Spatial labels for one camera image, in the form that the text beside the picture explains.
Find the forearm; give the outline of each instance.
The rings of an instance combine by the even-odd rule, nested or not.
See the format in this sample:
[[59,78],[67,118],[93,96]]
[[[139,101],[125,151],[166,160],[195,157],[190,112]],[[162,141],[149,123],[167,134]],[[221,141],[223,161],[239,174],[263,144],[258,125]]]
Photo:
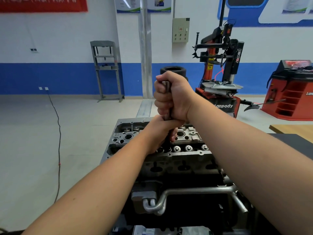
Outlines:
[[107,234],[148,154],[146,145],[144,137],[136,136],[73,186],[23,235]]
[[198,96],[188,119],[229,177],[276,228],[284,234],[309,233],[310,159]]

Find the power cable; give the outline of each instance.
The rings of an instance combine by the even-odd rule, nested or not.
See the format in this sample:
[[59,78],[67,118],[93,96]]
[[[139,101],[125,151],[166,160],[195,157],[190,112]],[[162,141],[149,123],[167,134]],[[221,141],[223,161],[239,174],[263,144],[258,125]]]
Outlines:
[[51,104],[52,104],[52,106],[53,106],[53,109],[54,109],[54,111],[55,111],[55,113],[56,113],[56,115],[57,115],[57,118],[58,118],[58,126],[59,126],[59,133],[60,133],[59,149],[58,149],[58,153],[59,153],[58,191],[57,191],[57,195],[56,195],[56,197],[55,197],[55,200],[54,200],[54,202],[53,202],[53,203],[55,203],[55,202],[57,201],[57,199],[58,199],[59,191],[60,191],[60,170],[61,170],[60,145],[61,145],[61,126],[60,126],[60,123],[59,123],[60,118],[59,118],[59,115],[58,115],[58,113],[57,113],[57,110],[56,110],[55,107],[54,107],[54,104],[52,103],[52,100],[51,100],[51,97],[50,97],[50,94],[49,94],[49,90],[46,90],[46,92],[47,92],[47,94],[48,94],[48,96],[49,96],[49,100],[50,100],[50,102],[51,102]]

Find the blue display board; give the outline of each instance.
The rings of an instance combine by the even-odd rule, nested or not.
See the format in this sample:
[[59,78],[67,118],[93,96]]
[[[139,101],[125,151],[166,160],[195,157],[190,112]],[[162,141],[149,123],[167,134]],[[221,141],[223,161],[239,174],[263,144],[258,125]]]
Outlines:
[[224,20],[227,19],[234,19],[236,27],[311,27],[313,0],[227,0]]

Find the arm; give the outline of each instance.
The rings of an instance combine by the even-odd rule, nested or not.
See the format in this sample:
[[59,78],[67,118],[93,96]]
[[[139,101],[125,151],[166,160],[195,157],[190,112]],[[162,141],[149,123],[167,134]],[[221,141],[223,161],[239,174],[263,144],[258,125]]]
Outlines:
[[160,114],[174,103],[173,117],[193,124],[227,175],[281,233],[312,233],[312,160],[225,114],[182,77],[166,72],[157,80],[172,82],[172,95],[163,94],[163,86],[155,83]]
[[23,235],[107,234],[119,216],[147,154],[157,150],[170,129],[182,124],[179,120],[163,121],[161,116],[154,117],[139,135],[81,179]]

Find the metal tool handle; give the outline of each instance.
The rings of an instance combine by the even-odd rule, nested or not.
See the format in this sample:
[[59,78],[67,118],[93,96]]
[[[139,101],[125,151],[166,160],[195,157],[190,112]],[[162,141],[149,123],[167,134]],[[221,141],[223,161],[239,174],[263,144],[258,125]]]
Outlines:
[[[171,92],[171,86],[172,86],[171,82],[162,81],[162,84],[165,86],[165,92],[166,93]],[[172,109],[170,109],[169,113],[164,116],[164,120],[170,120],[171,119],[171,113],[172,113]]]

